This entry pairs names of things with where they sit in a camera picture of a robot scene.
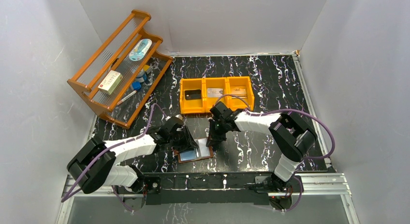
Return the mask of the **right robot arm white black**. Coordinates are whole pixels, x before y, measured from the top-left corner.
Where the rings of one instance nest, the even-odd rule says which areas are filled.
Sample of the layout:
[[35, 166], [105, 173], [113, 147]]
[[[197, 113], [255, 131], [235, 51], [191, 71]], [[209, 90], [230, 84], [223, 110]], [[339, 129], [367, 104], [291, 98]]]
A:
[[272, 175], [273, 188], [285, 192], [290, 188], [291, 177], [306, 153], [317, 141], [317, 134], [302, 118], [298, 110], [256, 113], [245, 109], [232, 111], [223, 102], [210, 109], [207, 146], [226, 140], [228, 132], [253, 131], [273, 137], [281, 157]]

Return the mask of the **orange leather card holder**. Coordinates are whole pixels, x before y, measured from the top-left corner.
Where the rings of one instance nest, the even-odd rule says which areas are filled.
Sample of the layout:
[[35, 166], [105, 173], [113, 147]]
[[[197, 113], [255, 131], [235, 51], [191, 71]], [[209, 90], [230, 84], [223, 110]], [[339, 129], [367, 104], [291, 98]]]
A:
[[207, 145], [207, 138], [174, 141], [172, 149], [180, 164], [210, 159], [214, 156], [212, 147]]

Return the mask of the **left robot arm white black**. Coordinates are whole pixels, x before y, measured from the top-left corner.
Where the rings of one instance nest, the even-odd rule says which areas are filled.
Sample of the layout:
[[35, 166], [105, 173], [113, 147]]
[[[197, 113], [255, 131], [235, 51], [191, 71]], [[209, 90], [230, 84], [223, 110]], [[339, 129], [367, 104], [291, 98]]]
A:
[[69, 161], [67, 170], [85, 194], [102, 186], [122, 186], [139, 193], [146, 185], [144, 174], [133, 165], [120, 163], [165, 149], [182, 152], [198, 147], [184, 122], [173, 116], [135, 137], [107, 141], [91, 138]]

